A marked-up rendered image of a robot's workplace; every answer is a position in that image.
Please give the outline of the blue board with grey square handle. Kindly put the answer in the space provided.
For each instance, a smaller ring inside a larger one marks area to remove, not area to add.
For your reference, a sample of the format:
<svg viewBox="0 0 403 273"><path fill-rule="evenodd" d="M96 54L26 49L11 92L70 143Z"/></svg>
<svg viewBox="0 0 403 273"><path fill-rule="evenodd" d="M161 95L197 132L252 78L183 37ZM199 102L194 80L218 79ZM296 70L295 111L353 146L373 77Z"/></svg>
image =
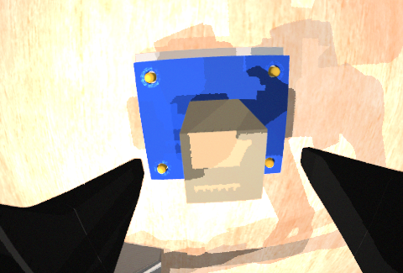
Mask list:
<svg viewBox="0 0 403 273"><path fill-rule="evenodd" d="M151 180L184 179L187 203L261 199L263 176L282 170L289 61L225 55L134 62ZM276 77L268 74L272 66L280 69ZM158 78L152 84L144 80L149 71Z"/></svg>

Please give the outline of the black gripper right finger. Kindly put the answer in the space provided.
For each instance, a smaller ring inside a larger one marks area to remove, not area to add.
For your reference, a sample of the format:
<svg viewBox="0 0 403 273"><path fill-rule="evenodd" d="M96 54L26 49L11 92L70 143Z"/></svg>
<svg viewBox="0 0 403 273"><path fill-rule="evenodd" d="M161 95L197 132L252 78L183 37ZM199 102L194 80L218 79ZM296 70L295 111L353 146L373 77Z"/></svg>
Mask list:
<svg viewBox="0 0 403 273"><path fill-rule="evenodd" d="M403 172L305 146L300 163L363 273L403 273Z"/></svg>

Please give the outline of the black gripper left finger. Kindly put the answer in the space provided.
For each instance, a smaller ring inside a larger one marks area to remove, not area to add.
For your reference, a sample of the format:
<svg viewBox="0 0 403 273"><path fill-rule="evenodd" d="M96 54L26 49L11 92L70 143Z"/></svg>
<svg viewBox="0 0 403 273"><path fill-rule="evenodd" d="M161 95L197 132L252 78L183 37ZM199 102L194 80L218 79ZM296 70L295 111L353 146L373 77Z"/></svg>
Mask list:
<svg viewBox="0 0 403 273"><path fill-rule="evenodd" d="M142 182L131 159L37 205L0 203L0 252L24 273L114 273Z"/></svg>

